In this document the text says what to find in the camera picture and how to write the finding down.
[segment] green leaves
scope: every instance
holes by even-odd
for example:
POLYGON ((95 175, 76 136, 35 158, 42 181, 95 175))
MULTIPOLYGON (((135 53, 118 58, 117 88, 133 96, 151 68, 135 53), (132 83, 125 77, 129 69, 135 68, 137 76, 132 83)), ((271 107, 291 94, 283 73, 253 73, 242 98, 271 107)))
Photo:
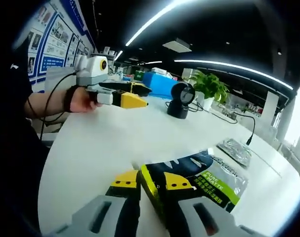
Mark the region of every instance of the green leaves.
POLYGON ((197 71, 195 75, 189 78, 196 83, 194 89, 205 94, 205 99, 214 97, 216 101, 223 103, 228 96, 228 87, 214 74, 206 75, 201 71, 197 71))

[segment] person's arm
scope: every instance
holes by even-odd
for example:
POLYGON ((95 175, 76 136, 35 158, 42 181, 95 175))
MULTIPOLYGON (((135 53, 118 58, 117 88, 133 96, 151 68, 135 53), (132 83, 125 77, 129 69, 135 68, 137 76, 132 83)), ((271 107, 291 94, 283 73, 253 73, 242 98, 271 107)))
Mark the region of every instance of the person's arm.
MULTIPOLYGON (((53 92, 47 110, 45 112, 45 105, 49 98, 51 92, 46 93, 32 93, 29 96, 30 104, 35 111, 37 117, 35 117, 32 109, 30 108, 29 102, 26 101, 24 105, 25 114, 28 118, 42 118, 44 116, 55 115, 64 112, 64 99, 66 95, 66 90, 60 90, 53 92)), ((74 113, 90 112, 96 109, 96 107, 101 106, 100 104, 95 104, 90 100, 89 94, 84 87, 78 87, 71 99, 70 111, 74 113)))

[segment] black cloth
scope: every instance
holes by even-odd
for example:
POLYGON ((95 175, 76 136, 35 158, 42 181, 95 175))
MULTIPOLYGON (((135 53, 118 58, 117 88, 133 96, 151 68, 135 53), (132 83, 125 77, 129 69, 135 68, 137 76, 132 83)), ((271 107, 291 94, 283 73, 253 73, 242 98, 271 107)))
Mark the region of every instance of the black cloth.
POLYGON ((32 93, 28 45, 25 40, 10 55, 0 78, 0 198, 38 230, 38 191, 48 148, 25 118, 32 93))

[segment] blue box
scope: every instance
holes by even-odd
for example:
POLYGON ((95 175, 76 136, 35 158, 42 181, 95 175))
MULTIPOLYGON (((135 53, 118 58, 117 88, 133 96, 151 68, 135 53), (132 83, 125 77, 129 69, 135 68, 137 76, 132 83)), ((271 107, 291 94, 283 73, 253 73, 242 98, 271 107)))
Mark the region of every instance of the blue box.
POLYGON ((171 88, 176 83, 176 80, 153 72, 145 73, 143 76, 143 84, 152 89, 150 96, 172 99, 171 88))

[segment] round white table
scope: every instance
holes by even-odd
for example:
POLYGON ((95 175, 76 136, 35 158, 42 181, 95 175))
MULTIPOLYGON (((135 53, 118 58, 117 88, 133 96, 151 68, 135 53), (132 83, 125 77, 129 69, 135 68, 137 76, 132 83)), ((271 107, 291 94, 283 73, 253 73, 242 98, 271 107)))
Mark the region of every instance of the round white table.
MULTIPOLYGON (((173 118, 166 113, 165 100, 146 100, 146 108, 103 106, 90 114, 68 117, 41 178, 38 214, 43 234, 71 223, 72 214, 104 195, 116 175, 133 169, 132 162, 172 160, 214 147, 225 138, 246 142, 251 135, 241 125, 229 124, 207 112, 173 118)), ((256 135, 249 147, 256 155, 247 170, 218 149, 213 151, 249 179, 231 212, 236 224, 272 236, 300 201, 300 177, 285 158, 256 135)), ((141 190, 137 236, 168 236, 141 190)))

